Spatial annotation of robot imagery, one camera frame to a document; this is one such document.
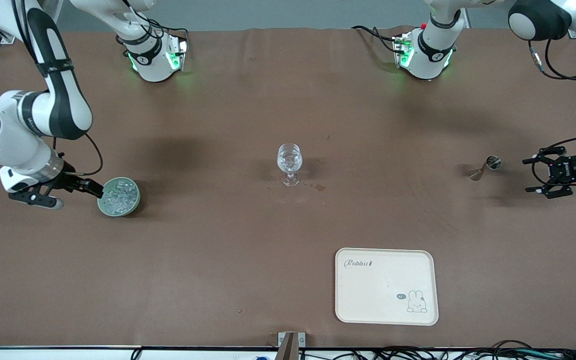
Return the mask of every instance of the rabbit cartoon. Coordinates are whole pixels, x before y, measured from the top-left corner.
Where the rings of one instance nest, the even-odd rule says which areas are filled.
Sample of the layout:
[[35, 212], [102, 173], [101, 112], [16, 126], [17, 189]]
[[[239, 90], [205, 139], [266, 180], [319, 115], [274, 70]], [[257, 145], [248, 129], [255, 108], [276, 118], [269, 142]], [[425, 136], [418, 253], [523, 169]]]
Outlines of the rabbit cartoon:
[[408, 293], [408, 308], [409, 313], [427, 313], [426, 300], [424, 299], [423, 292], [417, 290], [410, 290]]

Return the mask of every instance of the green led light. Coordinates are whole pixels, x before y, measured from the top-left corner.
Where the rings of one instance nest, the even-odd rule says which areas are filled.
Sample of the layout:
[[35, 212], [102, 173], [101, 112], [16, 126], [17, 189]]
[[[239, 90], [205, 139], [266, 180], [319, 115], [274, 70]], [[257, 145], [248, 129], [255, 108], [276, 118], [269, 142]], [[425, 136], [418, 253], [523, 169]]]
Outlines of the green led light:
[[128, 53], [128, 59], [130, 59], [130, 63], [132, 63], [132, 70], [138, 71], [137, 65], [135, 64], [135, 60], [133, 59], [133, 56], [130, 55], [130, 53]]
[[179, 64], [179, 56], [169, 53], [166, 53], [166, 55], [168, 62], [170, 63], [170, 68], [172, 68], [173, 70], [177, 70], [181, 67], [181, 65]]
[[412, 47], [410, 47], [408, 49], [408, 51], [406, 51], [402, 56], [401, 56], [401, 66], [403, 66], [404, 68], [407, 68], [410, 64], [410, 60], [412, 59], [413, 55], [415, 54], [415, 51], [413, 50]]
[[448, 64], [450, 63], [450, 57], [453, 55], [453, 51], [450, 50], [450, 52], [448, 52], [448, 55], [446, 55], [446, 62], [443, 63], [443, 67], [445, 68], [446, 66], [448, 66]]

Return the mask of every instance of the brown table mat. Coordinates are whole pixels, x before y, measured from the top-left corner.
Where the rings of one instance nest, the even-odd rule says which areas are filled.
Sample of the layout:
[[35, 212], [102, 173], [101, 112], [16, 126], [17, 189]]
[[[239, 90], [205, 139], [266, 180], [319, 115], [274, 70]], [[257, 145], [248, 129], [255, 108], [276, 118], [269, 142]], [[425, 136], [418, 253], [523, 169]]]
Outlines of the brown table mat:
[[[137, 180], [143, 206], [108, 218], [59, 192], [50, 211], [0, 185], [0, 345], [262, 346], [298, 330], [310, 346], [576, 347], [576, 194], [524, 193], [521, 164], [576, 137], [576, 82], [540, 75], [509, 30], [465, 30], [432, 82], [354, 30], [193, 32], [187, 72], [161, 83], [113, 34], [64, 41], [105, 160], [94, 178]], [[576, 74], [576, 41], [551, 52]], [[0, 50], [9, 89], [45, 89], [19, 43]], [[279, 182], [286, 142], [305, 157], [298, 187]], [[58, 150], [98, 166], [86, 139]], [[463, 176], [489, 155], [502, 170]], [[338, 321], [344, 247], [430, 252], [438, 323]]]

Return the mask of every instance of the white tray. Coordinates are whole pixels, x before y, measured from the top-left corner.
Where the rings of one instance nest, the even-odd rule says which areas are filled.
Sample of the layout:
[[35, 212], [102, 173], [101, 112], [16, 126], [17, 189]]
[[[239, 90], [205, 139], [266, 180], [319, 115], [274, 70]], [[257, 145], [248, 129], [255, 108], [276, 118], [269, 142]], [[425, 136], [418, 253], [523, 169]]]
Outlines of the white tray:
[[334, 312], [340, 321], [435, 325], [435, 264], [427, 251], [342, 248], [334, 265]]

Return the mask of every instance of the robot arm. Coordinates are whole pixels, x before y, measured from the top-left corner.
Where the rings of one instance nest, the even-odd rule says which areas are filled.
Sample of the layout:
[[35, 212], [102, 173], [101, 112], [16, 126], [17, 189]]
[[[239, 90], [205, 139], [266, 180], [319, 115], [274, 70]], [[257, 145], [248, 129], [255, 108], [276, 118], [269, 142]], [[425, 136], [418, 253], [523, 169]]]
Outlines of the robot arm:
[[466, 26], [461, 9], [499, 4], [503, 0], [423, 0], [430, 7], [430, 21], [395, 39], [395, 62], [420, 79], [434, 79], [448, 66], [455, 41]]
[[508, 13], [510, 29], [527, 41], [558, 40], [576, 32], [576, 0], [518, 0]]
[[132, 68], [147, 82], [162, 82], [182, 70], [187, 39], [168, 34], [141, 12], [156, 0], [70, 0], [77, 8], [98, 18], [119, 36], [128, 49]]
[[[40, 207], [62, 205], [49, 196], [52, 189], [100, 198], [101, 185], [73, 175], [75, 169], [41, 139], [82, 137], [92, 125], [92, 113], [52, 18], [36, 0], [23, 3], [25, 8], [18, 8], [15, 1], [0, 0], [0, 29], [28, 40], [48, 90], [10, 90], [0, 96], [0, 180], [9, 198]], [[41, 194], [44, 185], [48, 192]]]

